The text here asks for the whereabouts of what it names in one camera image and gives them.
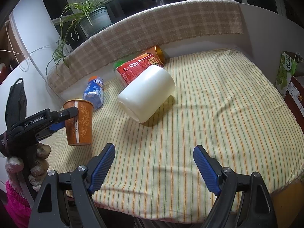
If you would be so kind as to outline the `gloved left hand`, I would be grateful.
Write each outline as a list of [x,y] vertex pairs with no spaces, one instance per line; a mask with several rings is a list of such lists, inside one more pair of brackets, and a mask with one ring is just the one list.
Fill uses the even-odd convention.
[[[44,178],[47,175],[49,164],[47,158],[51,153],[51,147],[47,144],[37,143],[36,154],[28,162],[26,161],[26,168],[29,170],[28,181],[31,188],[36,192],[39,191]],[[10,186],[22,197],[24,196],[20,182],[17,178],[17,173],[22,172],[24,168],[24,161],[19,157],[9,157],[6,159],[5,169],[8,175]]]

